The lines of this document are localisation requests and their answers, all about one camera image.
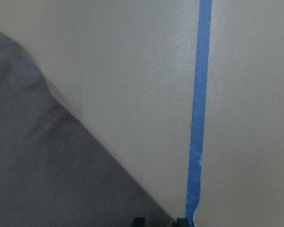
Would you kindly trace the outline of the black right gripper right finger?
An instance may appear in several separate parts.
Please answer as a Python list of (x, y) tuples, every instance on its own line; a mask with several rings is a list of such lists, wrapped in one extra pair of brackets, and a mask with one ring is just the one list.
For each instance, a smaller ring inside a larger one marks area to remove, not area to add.
[(190, 224), (187, 218), (177, 218), (176, 227), (190, 227)]

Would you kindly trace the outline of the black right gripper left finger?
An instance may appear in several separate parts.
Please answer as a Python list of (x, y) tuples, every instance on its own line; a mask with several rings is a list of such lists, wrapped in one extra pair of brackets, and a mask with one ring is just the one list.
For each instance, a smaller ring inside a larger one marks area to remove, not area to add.
[(137, 217), (133, 220), (132, 227), (145, 227), (146, 219), (145, 217)]

